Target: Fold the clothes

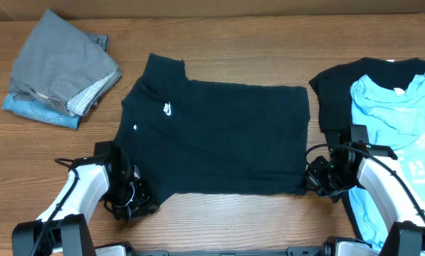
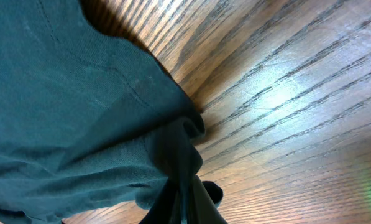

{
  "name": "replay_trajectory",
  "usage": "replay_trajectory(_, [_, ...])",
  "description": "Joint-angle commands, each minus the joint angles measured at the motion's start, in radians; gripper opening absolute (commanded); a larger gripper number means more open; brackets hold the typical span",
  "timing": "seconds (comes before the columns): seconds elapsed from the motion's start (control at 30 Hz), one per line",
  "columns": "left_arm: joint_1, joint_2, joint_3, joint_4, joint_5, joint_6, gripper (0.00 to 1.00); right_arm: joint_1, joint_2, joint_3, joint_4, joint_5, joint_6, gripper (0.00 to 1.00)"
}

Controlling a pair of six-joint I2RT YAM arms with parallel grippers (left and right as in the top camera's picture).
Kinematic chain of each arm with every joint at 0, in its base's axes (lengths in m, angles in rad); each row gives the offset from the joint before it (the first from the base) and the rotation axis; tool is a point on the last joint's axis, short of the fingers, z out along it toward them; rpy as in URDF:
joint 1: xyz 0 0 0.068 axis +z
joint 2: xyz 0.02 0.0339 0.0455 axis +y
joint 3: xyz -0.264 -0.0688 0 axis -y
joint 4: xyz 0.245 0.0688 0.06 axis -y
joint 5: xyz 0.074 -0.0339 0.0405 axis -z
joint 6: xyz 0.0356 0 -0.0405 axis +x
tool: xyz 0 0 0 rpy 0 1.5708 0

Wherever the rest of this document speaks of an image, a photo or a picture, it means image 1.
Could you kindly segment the black Nike t-shirt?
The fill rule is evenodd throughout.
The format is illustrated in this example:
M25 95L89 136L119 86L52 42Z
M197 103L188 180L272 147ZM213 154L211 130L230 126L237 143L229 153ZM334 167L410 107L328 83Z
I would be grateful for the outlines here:
M157 203L175 193L303 195L304 87L191 80L151 54L122 101L115 143Z

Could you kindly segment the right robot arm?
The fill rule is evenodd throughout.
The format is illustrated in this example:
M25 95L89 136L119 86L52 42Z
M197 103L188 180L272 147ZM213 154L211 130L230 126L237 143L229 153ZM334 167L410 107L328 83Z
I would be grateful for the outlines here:
M380 251L361 240L329 238L319 255L425 255L425 204L408 187L397 155L370 144L367 128L352 124L330 145L330 158L318 156L303 175L307 190L336 201L360 186L368 191L388 230Z

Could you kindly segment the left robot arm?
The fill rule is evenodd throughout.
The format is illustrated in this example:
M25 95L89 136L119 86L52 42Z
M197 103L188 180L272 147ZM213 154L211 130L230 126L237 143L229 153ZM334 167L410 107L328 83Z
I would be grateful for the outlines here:
M95 246L88 228L99 203L116 220L132 220L158 209L147 182L129 156L107 141L96 143L90 157L58 158L55 162L67 168L68 179L54 202L37 219L14 228L13 254L136 255L129 242Z

